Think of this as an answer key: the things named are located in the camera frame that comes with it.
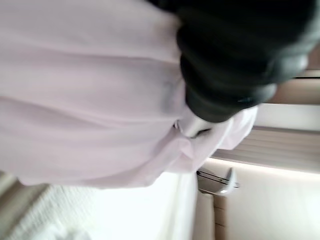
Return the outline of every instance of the sleeve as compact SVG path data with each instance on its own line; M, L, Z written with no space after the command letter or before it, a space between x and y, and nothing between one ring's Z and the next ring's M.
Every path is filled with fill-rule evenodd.
M270 99L320 39L320 0L154 0L182 21L186 103L213 123Z

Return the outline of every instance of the white bedsheet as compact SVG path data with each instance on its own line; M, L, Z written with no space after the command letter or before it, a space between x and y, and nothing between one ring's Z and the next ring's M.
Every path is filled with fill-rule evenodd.
M5 240L191 240L197 192L194 174L173 173L146 188L51 186Z

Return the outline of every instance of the person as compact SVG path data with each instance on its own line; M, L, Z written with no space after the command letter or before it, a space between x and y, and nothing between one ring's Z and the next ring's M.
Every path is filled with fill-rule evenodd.
M195 172L319 40L319 1L280 2L1 1L0 170L100 188ZM186 137L185 115L214 128Z

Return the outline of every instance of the bed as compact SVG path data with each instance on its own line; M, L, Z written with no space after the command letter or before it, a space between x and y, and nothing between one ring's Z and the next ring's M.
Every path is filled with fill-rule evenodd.
M193 237L197 221L209 219L212 227L214 219L196 215L200 202L212 207L213 199L207 195L196 207L195 174L164 173L152 186L133 189L11 183L0 198L1 240L213 239Z

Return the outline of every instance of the black sleeve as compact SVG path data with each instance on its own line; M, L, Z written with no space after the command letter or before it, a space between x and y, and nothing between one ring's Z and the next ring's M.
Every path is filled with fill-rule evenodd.
M182 21L186 103L209 122L266 102L307 67L320 39L320 0L153 2Z

